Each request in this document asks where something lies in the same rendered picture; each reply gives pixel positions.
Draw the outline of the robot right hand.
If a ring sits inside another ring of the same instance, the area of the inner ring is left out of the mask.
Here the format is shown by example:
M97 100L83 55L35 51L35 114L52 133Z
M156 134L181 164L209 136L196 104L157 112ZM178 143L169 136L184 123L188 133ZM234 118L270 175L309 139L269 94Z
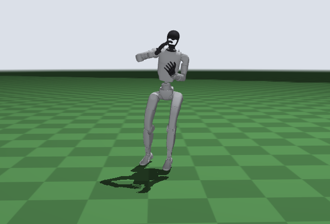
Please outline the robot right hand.
M165 43L162 43L158 48L156 48L155 55L158 55L161 52L161 49L167 45L167 43L173 43L172 41L166 41Z

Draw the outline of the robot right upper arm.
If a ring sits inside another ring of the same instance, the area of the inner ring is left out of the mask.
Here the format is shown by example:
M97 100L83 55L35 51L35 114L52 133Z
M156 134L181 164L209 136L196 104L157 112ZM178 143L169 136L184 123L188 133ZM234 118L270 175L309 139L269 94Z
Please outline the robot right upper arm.
M156 50L156 48L153 48L153 49L148 50L148 51L155 51L155 50ZM146 52L148 52L148 51L146 51ZM157 56L157 57L154 56L154 58L158 58L158 56ZM144 60L141 58L141 55L136 55L136 60L137 60L138 62L144 61Z

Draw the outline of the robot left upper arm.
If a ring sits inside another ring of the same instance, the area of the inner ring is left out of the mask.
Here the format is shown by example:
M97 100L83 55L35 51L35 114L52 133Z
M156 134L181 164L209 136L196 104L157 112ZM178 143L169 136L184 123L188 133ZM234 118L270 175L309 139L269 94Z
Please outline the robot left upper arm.
M181 64L181 73L180 74L187 74L187 71L188 71L188 65L189 65L189 57L188 55L186 54L181 54L181 61L182 61L182 64Z

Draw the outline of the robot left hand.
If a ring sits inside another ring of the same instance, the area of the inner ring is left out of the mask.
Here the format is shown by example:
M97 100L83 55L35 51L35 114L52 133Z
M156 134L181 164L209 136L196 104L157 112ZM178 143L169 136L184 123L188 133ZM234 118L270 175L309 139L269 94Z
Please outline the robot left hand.
M174 62L174 65L173 65L173 63L170 61L170 63L172 64L172 67L171 67L171 65L168 63L168 65L170 66L170 68L166 65L166 67L169 69L169 70L167 70L165 67L164 67L164 69L166 69L166 71L169 73L169 75L171 76L171 75L174 75L175 74L175 68L176 68L176 63Z

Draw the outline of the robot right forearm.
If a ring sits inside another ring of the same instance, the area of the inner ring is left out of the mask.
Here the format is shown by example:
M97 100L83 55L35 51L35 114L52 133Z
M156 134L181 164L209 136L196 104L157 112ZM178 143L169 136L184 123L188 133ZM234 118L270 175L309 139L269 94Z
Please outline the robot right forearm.
M141 55L141 58L143 60L146 60L146 59L149 59L149 58L153 58L154 56L155 57L159 56L160 53L158 55L155 55L155 51L143 52L143 53L139 53L139 54L136 54L136 55Z

